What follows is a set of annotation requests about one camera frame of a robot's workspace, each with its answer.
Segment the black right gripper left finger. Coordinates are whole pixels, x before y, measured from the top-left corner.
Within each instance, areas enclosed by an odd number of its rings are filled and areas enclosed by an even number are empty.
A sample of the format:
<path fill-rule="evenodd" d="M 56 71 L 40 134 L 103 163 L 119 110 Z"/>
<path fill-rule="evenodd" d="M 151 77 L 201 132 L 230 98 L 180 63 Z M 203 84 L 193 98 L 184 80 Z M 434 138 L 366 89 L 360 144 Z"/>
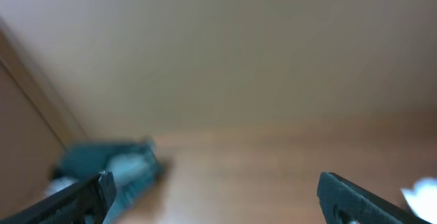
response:
<path fill-rule="evenodd" d="M 102 223 L 116 192 L 113 174 L 102 171 L 1 219 L 1 224 Z"/>

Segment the black shorts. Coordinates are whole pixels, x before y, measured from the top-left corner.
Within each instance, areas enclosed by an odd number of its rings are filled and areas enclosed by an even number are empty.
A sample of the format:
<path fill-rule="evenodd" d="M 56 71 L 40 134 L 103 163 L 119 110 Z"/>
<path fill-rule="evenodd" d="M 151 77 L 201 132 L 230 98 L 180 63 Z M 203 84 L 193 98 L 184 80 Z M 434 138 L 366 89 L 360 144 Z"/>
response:
<path fill-rule="evenodd" d="M 51 172 L 51 179 L 61 176 L 86 179 L 99 171 L 106 170 L 112 158 L 124 154 L 155 155 L 153 141 L 149 139 L 83 141 L 69 147 L 61 156 Z"/>

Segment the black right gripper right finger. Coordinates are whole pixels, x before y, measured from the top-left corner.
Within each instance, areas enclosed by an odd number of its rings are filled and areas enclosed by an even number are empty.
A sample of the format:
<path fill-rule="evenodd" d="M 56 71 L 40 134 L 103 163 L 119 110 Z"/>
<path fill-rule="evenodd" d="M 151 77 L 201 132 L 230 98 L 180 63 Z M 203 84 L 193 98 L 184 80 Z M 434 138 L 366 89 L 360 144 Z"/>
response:
<path fill-rule="evenodd" d="M 320 174 L 317 196 L 327 224 L 430 224 L 332 172 Z"/>

